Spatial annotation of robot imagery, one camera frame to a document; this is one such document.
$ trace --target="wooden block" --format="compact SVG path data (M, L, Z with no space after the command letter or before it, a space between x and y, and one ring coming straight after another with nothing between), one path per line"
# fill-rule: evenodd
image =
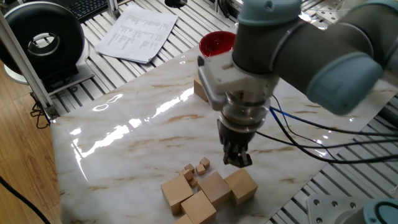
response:
M179 218L174 224L193 224L193 223L189 218L189 216L185 214L181 218Z
M198 175L203 175L203 174L205 174L205 172L206 172L206 169L203 164L197 165L197 174Z
M209 168L210 166L210 160L208 160L206 157L204 157L201 161L200 164L205 166L205 169Z
M225 178L225 182L232 190L231 199L235 206L253 197L258 188L258 185L245 169L240 169L231 174Z
M184 175L184 177L186 178L186 180L191 180L193 177L193 174L190 170L184 170L184 172L182 173L182 175Z
M162 184L162 193L166 202L176 215L181 211L181 203L193 195L193 191L183 175Z
M202 190L215 208L221 206L231 196L231 188L218 172L210 174L198 183L198 191Z
M198 95L201 99L203 99L205 102L209 102L199 77L196 77L193 81L193 92L196 95Z
M193 167L192 164L188 164L188 165L185 167L185 169L192 171L192 174L195 173L195 168Z
M182 212L187 214L193 224L208 224L216 219L216 209L203 191L199 191L181 203Z
M198 185L198 179L196 177L192 177L190 181L188 181L189 186L192 188L196 187Z
M186 171L186 169L181 170L179 173L179 175L184 175L184 172Z

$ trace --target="paper document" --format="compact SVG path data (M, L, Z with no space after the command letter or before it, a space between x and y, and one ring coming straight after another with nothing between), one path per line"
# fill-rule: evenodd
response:
M148 63L164 45L177 18L130 5L95 50L111 57Z

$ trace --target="wooden floor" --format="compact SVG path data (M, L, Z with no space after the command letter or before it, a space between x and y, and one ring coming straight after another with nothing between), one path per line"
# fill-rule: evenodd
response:
M37 129L26 85L12 81L0 61L0 175L38 207L51 223L60 223L60 194L50 128ZM40 124L45 124L41 117ZM43 223L0 185L0 224Z

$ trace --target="keyboard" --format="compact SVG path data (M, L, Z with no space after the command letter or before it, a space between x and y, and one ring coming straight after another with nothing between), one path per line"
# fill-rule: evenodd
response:
M85 22L107 8L107 0L80 0L67 6L67 9L76 16L79 22Z

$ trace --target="wooden cube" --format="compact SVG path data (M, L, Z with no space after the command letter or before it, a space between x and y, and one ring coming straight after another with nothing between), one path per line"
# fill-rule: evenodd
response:
M193 92L198 95L201 99L203 99L205 102L209 102L205 93L205 90L203 89L203 85L201 84L201 81L198 76L193 81Z
M258 185L245 169L240 169L231 174L225 178L225 182L232 190L231 199L235 206L253 197L258 188Z
M216 209L203 191L199 191L181 203L182 212L187 214L193 224L207 224L216 219Z
M179 218L174 224L193 224L187 214Z
M196 187L198 185L198 179L196 177L192 177L190 181L188 181L189 186L192 188Z
M203 174L205 174L205 172L206 172L206 169L203 164L197 165L197 174L198 175L203 175Z
M171 208L172 214L181 212L181 203L193 195L193 191L183 175L162 184L162 193Z
M193 167L192 164L188 164L188 165L185 167L185 169L192 171L192 174L195 173L195 168Z
M184 175L184 172L186 171L186 169L181 170L179 173L179 175Z
M186 178L186 180L191 180L193 177L193 174L190 170L184 170L184 172L182 173L182 175L184 175L184 177Z
M203 166L205 166L205 169L209 168L210 166L210 160L208 160L206 157L204 157L201 161L200 164L202 164Z
M202 190L211 204L217 208L228 201L231 189L218 172L210 174L198 183L198 191Z

